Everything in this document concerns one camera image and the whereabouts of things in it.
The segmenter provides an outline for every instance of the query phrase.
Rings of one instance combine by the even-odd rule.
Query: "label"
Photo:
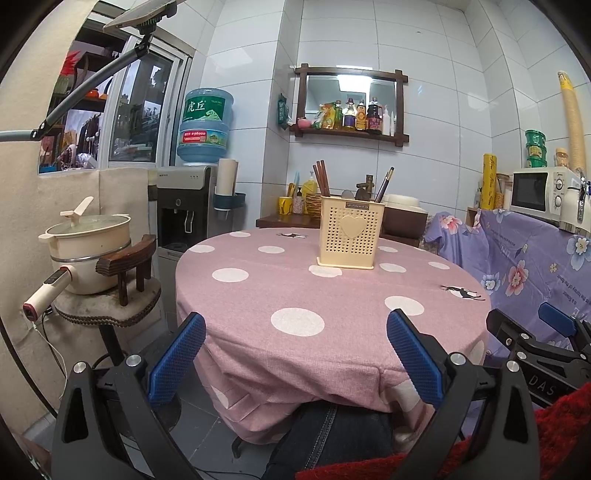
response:
[[[185,120],[223,121],[223,109],[226,99],[202,95],[188,98],[185,102],[183,122]]]
[[[227,140],[228,135],[217,130],[185,130],[181,138],[181,143],[199,143],[225,147]]]

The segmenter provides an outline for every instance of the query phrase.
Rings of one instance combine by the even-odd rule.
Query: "pink tablecloth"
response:
[[[260,229],[209,238],[178,262],[178,318],[199,312],[207,338],[195,367],[241,438],[277,441],[290,414],[324,399],[404,412],[419,400],[386,336],[403,311],[446,351],[480,363],[489,297],[467,272],[429,252],[379,240],[373,270],[319,267],[319,231]]]

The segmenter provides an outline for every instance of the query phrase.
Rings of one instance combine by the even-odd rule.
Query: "shelf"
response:
[[[362,130],[331,130],[327,128],[299,128],[297,125],[292,125],[290,131],[294,133],[296,137],[303,137],[304,135],[332,135],[333,137],[354,137],[354,138],[365,138],[367,140],[381,140],[383,142],[391,142],[396,144],[397,147],[402,147],[404,143],[408,143],[408,135],[394,134],[390,135],[379,135],[370,134]]]

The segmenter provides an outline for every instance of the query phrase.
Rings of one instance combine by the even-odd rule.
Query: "yellow bottle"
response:
[[[306,195],[309,193],[318,193],[318,184],[314,178],[314,172],[310,172],[310,178],[301,186],[301,195],[304,197],[304,213],[308,213],[306,208]]]

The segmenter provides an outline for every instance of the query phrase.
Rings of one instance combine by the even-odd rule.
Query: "beige utensil holder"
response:
[[[318,265],[373,269],[384,207],[383,203],[322,197]]]

